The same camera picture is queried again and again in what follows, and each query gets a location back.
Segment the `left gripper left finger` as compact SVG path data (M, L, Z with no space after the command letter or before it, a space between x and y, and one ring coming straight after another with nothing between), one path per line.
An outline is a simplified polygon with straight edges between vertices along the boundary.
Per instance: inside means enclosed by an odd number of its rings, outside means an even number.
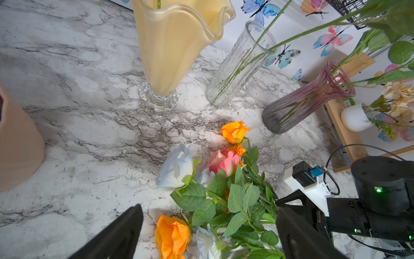
M143 225L140 204L128 208L86 245L70 256L72 259L132 259Z

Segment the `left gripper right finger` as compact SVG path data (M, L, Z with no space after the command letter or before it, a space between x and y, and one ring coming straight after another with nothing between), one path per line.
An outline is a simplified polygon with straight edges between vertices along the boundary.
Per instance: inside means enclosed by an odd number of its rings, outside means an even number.
M287 259L347 258L290 208L279 209L276 226Z

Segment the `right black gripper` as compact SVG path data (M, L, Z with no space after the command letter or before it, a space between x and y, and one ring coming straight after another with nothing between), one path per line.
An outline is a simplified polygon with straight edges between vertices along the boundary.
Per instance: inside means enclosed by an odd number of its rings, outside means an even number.
M368 209L359 199L327 199L326 216L300 190L275 202L279 208L289 208L328 240L333 232L380 238L399 242L414 241L414 214L386 215Z

